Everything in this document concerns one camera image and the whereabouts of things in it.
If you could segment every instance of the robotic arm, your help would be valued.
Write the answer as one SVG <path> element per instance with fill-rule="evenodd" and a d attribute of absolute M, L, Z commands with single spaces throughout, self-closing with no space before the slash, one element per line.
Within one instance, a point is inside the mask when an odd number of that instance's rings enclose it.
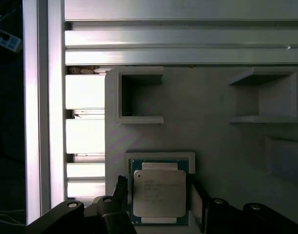
<path fill-rule="evenodd" d="M 298 224 L 262 204 L 249 203 L 241 211 L 223 199 L 211 198 L 194 178 L 187 181 L 190 201 L 186 205 L 201 233 L 298 234 Z M 28 225 L 26 233 L 136 234 L 126 212 L 127 200 L 128 181 L 119 176 L 112 196 L 97 197 L 86 208 L 80 201 L 64 201 Z"/>

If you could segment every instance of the square compartment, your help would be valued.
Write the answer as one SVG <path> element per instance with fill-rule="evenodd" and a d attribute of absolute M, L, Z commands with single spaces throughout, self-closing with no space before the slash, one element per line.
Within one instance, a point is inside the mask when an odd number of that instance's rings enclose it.
<path fill-rule="evenodd" d="M 266 138 L 267 172 L 298 185 L 298 142 Z"/>
<path fill-rule="evenodd" d="M 253 101 L 239 100 L 251 113 L 232 117 L 231 123 L 298 123 L 298 68 L 253 67 L 230 78 L 229 85 L 250 86 L 247 96 Z"/>
<path fill-rule="evenodd" d="M 163 123 L 162 116 L 148 116 L 139 105 L 137 88 L 162 83 L 163 67 L 118 67 L 107 73 L 115 76 L 115 122 L 120 124 Z"/>

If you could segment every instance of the white panel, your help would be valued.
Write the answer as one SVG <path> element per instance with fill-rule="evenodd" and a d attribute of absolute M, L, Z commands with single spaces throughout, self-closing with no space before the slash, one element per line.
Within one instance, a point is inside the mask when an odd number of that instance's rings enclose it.
<path fill-rule="evenodd" d="M 66 120 L 68 154 L 104 153 L 105 121 L 96 119 Z"/>
<path fill-rule="evenodd" d="M 68 49 L 78 48 L 176 48 L 176 47 L 298 47 L 298 29 L 252 27 L 97 26 L 66 31 Z"/>
<path fill-rule="evenodd" d="M 298 63 L 298 49 L 142 48 L 66 51 L 67 65 L 283 63 Z"/>
<path fill-rule="evenodd" d="M 105 108 L 105 75 L 66 76 L 66 109 Z"/>
<path fill-rule="evenodd" d="M 298 0 L 65 0 L 66 20 L 298 20 Z"/>
<path fill-rule="evenodd" d="M 97 197 L 105 195 L 104 180 L 70 180 L 68 197 Z"/>
<path fill-rule="evenodd" d="M 105 178 L 104 163 L 68 163 L 67 178 Z"/>

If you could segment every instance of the gray surface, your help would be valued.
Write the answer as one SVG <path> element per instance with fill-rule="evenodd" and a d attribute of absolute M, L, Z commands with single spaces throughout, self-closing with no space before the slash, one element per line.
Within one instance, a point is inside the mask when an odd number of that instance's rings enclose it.
<path fill-rule="evenodd" d="M 183 217 L 186 214 L 186 173 L 140 170 L 133 175 L 133 213 L 138 217 Z"/>
<path fill-rule="evenodd" d="M 66 20 L 298 20 L 298 0 L 65 0 Z"/>
<path fill-rule="evenodd" d="M 106 194 L 125 175 L 124 152 L 188 150 L 196 153 L 197 177 L 212 197 L 241 209 L 259 202 L 298 223 L 298 186 L 268 175 L 265 137 L 298 141 L 298 124 L 234 126 L 232 116 L 250 102 L 228 77 L 246 68 L 165 68 L 163 84 L 143 89 L 140 102 L 154 105 L 163 125 L 114 123 L 114 80 L 106 80 Z M 140 233 L 147 233 L 146 228 Z"/>
<path fill-rule="evenodd" d="M 269 173 L 298 185 L 298 142 L 267 138 L 266 163 Z"/>

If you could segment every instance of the metal frame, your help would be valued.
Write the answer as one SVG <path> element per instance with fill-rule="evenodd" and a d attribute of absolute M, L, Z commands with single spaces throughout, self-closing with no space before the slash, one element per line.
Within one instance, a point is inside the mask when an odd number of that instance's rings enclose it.
<path fill-rule="evenodd" d="M 50 206 L 47 0 L 23 1 L 27 224 Z"/>
<path fill-rule="evenodd" d="M 48 2 L 51 206 L 67 198 L 64 0 Z"/>
<path fill-rule="evenodd" d="M 298 64 L 298 29 L 274 27 L 298 26 L 298 0 L 24 0 L 23 14 L 28 224 L 68 189 L 105 187 L 67 179 L 65 65 Z"/>
<path fill-rule="evenodd" d="M 298 20 L 298 0 L 66 0 L 65 14 L 67 21 L 291 21 Z"/>

